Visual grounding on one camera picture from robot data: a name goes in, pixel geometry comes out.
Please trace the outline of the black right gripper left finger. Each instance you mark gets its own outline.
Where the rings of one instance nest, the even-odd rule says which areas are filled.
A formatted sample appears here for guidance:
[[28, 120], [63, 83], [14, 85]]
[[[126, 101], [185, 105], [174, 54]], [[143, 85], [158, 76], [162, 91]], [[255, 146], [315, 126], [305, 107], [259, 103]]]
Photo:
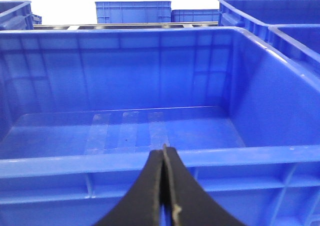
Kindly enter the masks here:
[[163, 161], [163, 151], [151, 151], [129, 191], [95, 225], [159, 225]]

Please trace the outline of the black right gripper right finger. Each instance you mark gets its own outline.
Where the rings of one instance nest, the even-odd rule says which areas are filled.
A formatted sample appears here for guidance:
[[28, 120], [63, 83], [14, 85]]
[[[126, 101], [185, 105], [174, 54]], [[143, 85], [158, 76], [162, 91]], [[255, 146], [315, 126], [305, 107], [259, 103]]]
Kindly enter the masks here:
[[167, 225], [244, 225], [204, 191], [175, 148], [164, 144], [162, 150]]

